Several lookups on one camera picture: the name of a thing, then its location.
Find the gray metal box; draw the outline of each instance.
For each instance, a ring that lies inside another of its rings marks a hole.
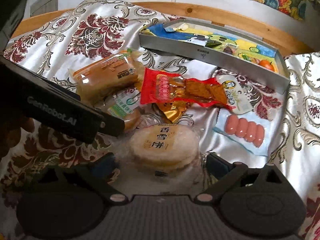
[[[290,80],[288,79],[289,72],[286,68],[284,59],[280,55],[280,52],[277,48],[256,38],[230,30],[228,28],[190,19],[179,19],[166,23],[164,24],[164,28],[169,26],[176,27],[182,24],[183,22],[225,31],[274,50],[276,52],[275,61],[280,74],[268,70],[257,64],[246,61],[244,59],[227,54],[225,52],[217,51],[211,48],[203,47],[201,45],[192,44],[184,41],[140,33],[139,38],[141,46],[147,49],[156,49],[160,51],[171,52],[173,54],[177,54],[183,57],[198,59],[206,63],[216,65],[218,67],[246,76],[260,84],[266,85],[274,89],[275,91],[281,94],[283,94],[287,90],[287,87],[290,83]]]

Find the snack package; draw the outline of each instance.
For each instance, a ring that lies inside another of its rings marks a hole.
[[[199,136],[187,125],[156,124],[138,129],[129,146],[136,163],[155,171],[181,169],[199,158]]]
[[[187,71],[183,74],[184,78],[196,78],[199,80],[208,79],[212,76],[217,66],[200,61],[190,60],[180,64],[185,66]],[[158,108],[172,122],[176,123],[179,118],[189,109],[193,103],[185,101],[173,101],[171,103],[157,103]]]
[[[253,111],[235,115],[226,109],[220,109],[213,130],[239,143],[254,155],[268,156],[272,139],[270,126],[270,121],[259,118]]]
[[[215,78],[222,85],[228,98],[228,105],[233,113],[244,114],[253,109],[235,76],[221,75]]]
[[[198,103],[202,107],[216,105],[230,109],[224,89],[215,78],[203,81],[195,78],[184,79],[179,74],[146,69],[140,103],[174,101]]]
[[[135,129],[142,121],[140,92],[134,87],[114,93],[112,96],[96,104],[95,107],[124,120],[124,131]]]
[[[127,49],[94,62],[72,74],[81,101],[94,105],[115,90],[128,87],[143,76],[144,66],[137,61],[140,52]]]

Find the wooden bed frame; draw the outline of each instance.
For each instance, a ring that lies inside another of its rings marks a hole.
[[[232,26],[263,38],[263,41],[275,46],[279,49],[282,56],[294,54],[302,54],[314,52],[312,48],[299,41],[292,35],[279,30],[271,25],[253,20],[240,14],[224,11],[221,9],[211,8],[202,5],[194,5],[188,3],[175,2],[135,2],[134,4],[150,8],[162,13],[173,14],[179,16],[193,17],[203,20],[209,20],[213,24],[220,26]],[[46,22],[55,19],[62,13],[73,10],[66,9],[45,13],[23,20],[17,30],[12,35],[12,38],[23,33],[40,28]]]

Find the cartoon logo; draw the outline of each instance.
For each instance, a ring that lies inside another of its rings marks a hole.
[[[227,80],[227,81],[222,83],[222,87],[224,89],[233,89],[233,88],[236,87],[236,83],[231,81],[231,80]]]
[[[132,99],[132,98],[129,98],[129,99],[127,99],[127,101],[126,101],[126,104],[128,105],[128,106],[132,106],[132,105],[134,105],[136,102]]]

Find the screw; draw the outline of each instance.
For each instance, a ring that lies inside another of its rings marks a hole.
[[[199,194],[197,199],[201,202],[209,202],[213,199],[213,197],[209,194]]]
[[[125,195],[113,194],[110,196],[110,200],[112,200],[113,202],[123,202],[125,201]]]

